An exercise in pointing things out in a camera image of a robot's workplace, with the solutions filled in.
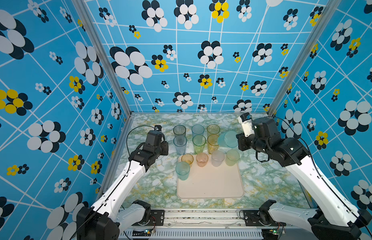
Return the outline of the tall amber tumbler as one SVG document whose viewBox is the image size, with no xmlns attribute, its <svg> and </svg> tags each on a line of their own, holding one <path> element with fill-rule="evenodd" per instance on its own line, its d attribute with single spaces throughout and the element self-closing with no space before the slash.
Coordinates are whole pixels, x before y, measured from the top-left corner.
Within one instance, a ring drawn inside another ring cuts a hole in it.
<svg viewBox="0 0 372 240">
<path fill-rule="evenodd" d="M 217 151 L 219 149 L 219 143 L 218 143 L 219 135 L 211 134 L 208 136 L 208 152 L 209 154 L 212 154 L 214 151 Z"/>
</svg>

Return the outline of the short green cup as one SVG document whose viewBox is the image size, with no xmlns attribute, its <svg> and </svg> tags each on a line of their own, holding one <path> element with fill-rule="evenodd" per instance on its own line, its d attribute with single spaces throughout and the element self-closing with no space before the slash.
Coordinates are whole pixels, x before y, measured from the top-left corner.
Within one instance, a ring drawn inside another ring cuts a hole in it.
<svg viewBox="0 0 372 240">
<path fill-rule="evenodd" d="M 228 166 L 234 166 L 240 159 L 240 154 L 237 150 L 231 149 L 226 154 L 226 164 Z"/>
</svg>

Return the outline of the short clear frosted cup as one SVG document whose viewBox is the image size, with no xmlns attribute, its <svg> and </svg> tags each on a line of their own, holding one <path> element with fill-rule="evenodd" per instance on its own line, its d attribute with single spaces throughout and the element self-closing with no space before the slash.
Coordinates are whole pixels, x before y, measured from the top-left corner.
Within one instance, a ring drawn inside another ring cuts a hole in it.
<svg viewBox="0 0 372 240">
<path fill-rule="evenodd" d="M 212 152 L 211 157 L 212 157 L 212 165 L 214 167 L 219 167 L 225 160 L 225 154 L 219 150 Z"/>
</svg>

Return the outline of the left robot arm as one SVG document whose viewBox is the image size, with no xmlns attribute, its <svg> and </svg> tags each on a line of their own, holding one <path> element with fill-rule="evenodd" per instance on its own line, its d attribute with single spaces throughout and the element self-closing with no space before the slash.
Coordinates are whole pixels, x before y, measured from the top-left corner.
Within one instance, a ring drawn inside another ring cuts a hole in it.
<svg viewBox="0 0 372 240">
<path fill-rule="evenodd" d="M 151 205 L 135 201 L 129 208 L 120 208 L 134 185 L 160 156 L 168 155 L 168 142 L 162 127 L 156 125 L 148 132 L 145 142 L 129 154 L 126 167 L 109 189 L 89 208 L 77 214 L 77 227 L 72 236 L 78 240 L 117 240 L 120 233 L 138 222 L 147 222 Z"/>
</svg>

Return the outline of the tall frosted blue tumbler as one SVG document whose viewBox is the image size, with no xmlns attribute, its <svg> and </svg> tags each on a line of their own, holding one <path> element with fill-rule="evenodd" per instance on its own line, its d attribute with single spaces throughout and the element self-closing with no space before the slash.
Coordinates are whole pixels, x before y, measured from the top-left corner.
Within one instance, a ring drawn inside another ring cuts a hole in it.
<svg viewBox="0 0 372 240">
<path fill-rule="evenodd" d="M 200 124 L 197 124 L 197 125 L 194 125 L 192 127 L 192 136 L 197 136 L 197 135 L 203 135 L 205 132 L 205 128 L 200 125 Z"/>
</svg>

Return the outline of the short yellow cup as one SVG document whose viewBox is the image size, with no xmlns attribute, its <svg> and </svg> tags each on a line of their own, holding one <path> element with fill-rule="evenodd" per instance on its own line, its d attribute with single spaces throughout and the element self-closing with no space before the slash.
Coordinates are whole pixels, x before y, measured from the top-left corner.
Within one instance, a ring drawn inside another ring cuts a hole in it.
<svg viewBox="0 0 372 240">
<path fill-rule="evenodd" d="M 192 154 L 185 154 L 181 156 L 181 161 L 188 163 L 190 167 L 193 165 L 194 162 L 194 156 Z"/>
</svg>

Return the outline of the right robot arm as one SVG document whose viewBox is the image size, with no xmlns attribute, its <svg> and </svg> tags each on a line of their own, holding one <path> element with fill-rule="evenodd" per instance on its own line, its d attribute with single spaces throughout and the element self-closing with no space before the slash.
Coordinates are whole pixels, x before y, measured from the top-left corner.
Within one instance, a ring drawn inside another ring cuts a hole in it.
<svg viewBox="0 0 372 240">
<path fill-rule="evenodd" d="M 253 120 L 249 113 L 238 117 L 243 132 L 238 134 L 240 151 L 249 149 L 277 161 L 308 191 L 316 209 L 289 207 L 268 200 L 259 208 L 259 221 L 269 226 L 285 223 L 304 229 L 319 240 L 358 240 L 361 228 L 372 220 L 367 210 L 349 202 L 320 171 L 308 147 L 295 138 L 282 139 L 276 122 L 269 117 Z"/>
</svg>

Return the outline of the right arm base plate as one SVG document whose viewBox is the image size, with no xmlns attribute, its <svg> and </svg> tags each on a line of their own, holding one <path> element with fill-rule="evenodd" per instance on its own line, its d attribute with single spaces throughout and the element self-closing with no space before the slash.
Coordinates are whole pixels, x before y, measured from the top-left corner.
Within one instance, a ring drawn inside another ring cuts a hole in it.
<svg viewBox="0 0 372 240">
<path fill-rule="evenodd" d="M 279 223 L 269 220 L 266 224 L 261 222 L 258 210 L 240 210 L 240 218 L 245 222 L 246 227 L 285 227 L 286 223 Z"/>
</svg>

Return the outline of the tall teal tumbler front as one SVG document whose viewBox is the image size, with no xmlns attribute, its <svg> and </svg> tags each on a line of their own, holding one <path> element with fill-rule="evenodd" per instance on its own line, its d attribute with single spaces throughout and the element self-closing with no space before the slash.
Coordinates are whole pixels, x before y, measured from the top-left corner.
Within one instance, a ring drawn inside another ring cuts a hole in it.
<svg viewBox="0 0 372 240">
<path fill-rule="evenodd" d="M 178 162 L 175 167 L 178 179 L 181 181 L 185 181 L 188 179 L 190 170 L 191 170 L 190 165 L 186 162 Z"/>
</svg>

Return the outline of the short pink textured cup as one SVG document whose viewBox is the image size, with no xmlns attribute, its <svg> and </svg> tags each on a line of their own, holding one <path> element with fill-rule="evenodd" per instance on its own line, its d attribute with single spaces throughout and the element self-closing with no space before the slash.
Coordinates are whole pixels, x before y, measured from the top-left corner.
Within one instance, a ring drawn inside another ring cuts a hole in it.
<svg viewBox="0 0 372 240">
<path fill-rule="evenodd" d="M 206 153 L 199 153 L 196 156 L 197 164 L 199 167 L 205 167 L 209 161 L 209 156 Z"/>
</svg>

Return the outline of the tall light blue faceted tumbler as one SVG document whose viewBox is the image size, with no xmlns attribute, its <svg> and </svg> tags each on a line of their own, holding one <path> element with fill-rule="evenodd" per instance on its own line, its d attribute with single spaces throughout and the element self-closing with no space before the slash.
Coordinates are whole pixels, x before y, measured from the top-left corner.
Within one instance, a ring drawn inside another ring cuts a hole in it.
<svg viewBox="0 0 372 240">
<path fill-rule="evenodd" d="M 175 145 L 176 152 L 179 155 L 184 155 L 187 149 L 187 138 L 184 135 L 177 135 L 173 139 L 173 143 Z"/>
</svg>

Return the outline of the tall grey tumbler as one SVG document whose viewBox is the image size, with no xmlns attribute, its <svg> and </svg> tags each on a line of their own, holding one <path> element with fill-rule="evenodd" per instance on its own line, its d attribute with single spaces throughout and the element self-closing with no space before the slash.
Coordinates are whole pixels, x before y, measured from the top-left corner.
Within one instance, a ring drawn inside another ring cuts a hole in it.
<svg viewBox="0 0 372 240">
<path fill-rule="evenodd" d="M 184 125 L 176 125 L 173 128 L 173 133 L 174 133 L 175 137 L 178 137 L 178 136 L 184 136 L 185 137 L 186 132 L 187 132 L 187 128 Z"/>
</svg>

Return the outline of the tall teal tumbler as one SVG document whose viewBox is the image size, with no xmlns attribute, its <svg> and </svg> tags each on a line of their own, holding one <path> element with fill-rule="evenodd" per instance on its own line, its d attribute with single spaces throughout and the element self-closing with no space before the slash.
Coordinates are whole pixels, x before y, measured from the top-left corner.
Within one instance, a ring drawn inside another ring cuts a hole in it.
<svg viewBox="0 0 372 240">
<path fill-rule="evenodd" d="M 226 131 L 218 137 L 218 144 L 224 148 L 236 148 L 238 146 L 238 139 L 235 131 Z"/>
<path fill-rule="evenodd" d="M 190 170 L 191 170 L 190 165 L 186 162 L 178 162 L 175 167 L 178 179 L 181 181 L 185 181 L 188 179 Z"/>
</svg>

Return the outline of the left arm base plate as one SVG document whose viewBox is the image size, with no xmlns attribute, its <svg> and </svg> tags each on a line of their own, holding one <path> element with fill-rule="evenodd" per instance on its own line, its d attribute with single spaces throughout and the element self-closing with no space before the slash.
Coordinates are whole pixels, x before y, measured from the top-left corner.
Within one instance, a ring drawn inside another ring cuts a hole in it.
<svg viewBox="0 0 372 240">
<path fill-rule="evenodd" d="M 139 223 L 141 226 L 163 226 L 165 217 L 165 210 L 151 210 L 150 216 L 147 220 Z"/>
</svg>

